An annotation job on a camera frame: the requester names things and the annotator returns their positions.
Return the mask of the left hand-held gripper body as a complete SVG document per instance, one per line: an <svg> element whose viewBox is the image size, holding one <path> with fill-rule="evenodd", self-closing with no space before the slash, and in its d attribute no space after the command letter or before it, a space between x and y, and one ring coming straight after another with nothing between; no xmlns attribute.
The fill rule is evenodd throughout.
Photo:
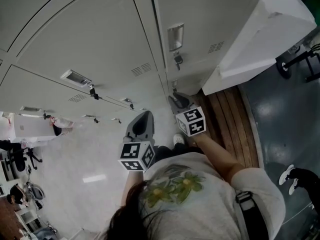
<svg viewBox="0 0 320 240"><path fill-rule="evenodd" d="M154 133L142 135L127 132L118 149L118 162L127 171L145 172L151 166L155 157Z"/></svg>

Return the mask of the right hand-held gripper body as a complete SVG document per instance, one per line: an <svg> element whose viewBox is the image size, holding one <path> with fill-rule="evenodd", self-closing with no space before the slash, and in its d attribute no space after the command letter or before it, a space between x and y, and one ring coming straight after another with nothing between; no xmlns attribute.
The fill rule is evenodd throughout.
<svg viewBox="0 0 320 240"><path fill-rule="evenodd" d="M178 128L187 136L204 133L207 130L206 118L201 106L192 104L190 108L186 108L183 112L175 115Z"/></svg>

